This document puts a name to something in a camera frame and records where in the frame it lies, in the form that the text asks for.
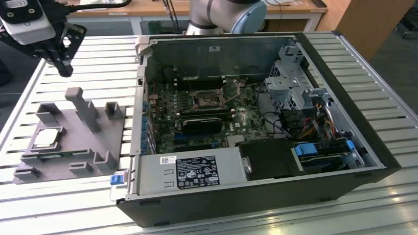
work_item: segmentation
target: wooden cabinet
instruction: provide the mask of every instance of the wooden cabinet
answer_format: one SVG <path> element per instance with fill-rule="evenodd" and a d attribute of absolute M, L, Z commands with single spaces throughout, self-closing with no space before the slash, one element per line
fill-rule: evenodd
<path fill-rule="evenodd" d="M 329 12 L 317 31 L 338 30 L 371 60 L 415 0 L 324 0 Z"/>

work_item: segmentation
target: open computer tower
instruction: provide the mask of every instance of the open computer tower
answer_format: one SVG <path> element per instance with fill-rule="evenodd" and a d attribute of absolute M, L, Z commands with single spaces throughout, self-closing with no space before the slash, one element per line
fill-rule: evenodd
<path fill-rule="evenodd" d="M 400 168 L 302 33 L 142 37 L 129 194 L 153 227 L 338 199 Z"/>

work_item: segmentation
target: power supply label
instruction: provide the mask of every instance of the power supply label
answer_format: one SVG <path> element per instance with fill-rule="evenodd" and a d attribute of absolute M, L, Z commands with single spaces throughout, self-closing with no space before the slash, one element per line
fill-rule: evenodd
<path fill-rule="evenodd" d="M 177 159 L 178 188 L 198 188 L 220 184 L 216 156 Z"/>

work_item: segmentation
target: aluminum table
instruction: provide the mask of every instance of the aluminum table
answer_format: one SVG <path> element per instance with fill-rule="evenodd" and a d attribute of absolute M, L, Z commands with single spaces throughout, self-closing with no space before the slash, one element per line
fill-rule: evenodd
<path fill-rule="evenodd" d="M 0 133 L 0 231 L 6 234 L 241 234 L 336 235 L 418 233 L 418 117 L 344 37 L 306 33 L 404 169 L 336 201 L 142 229 L 117 208 L 110 177 L 26 185 L 11 183 L 21 156 L 35 131 L 41 102 L 74 108 L 69 87 L 82 87 L 97 107 L 107 101 L 127 105 L 119 168 L 130 164 L 137 86 L 135 36 L 87 37 L 63 78 L 41 62 Z"/>

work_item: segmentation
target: circuit board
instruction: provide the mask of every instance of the circuit board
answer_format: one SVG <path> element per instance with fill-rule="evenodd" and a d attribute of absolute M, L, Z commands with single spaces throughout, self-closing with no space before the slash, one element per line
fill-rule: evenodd
<path fill-rule="evenodd" d="M 232 139 L 242 141 L 269 138 L 256 106 L 256 89 L 242 78 L 226 78 L 221 89 L 180 91 L 176 84 L 150 84 L 150 118 L 154 126 L 157 153 L 232 147 Z M 189 136 L 181 131 L 181 113 L 229 110 L 232 118 L 222 121 L 214 134 Z"/>

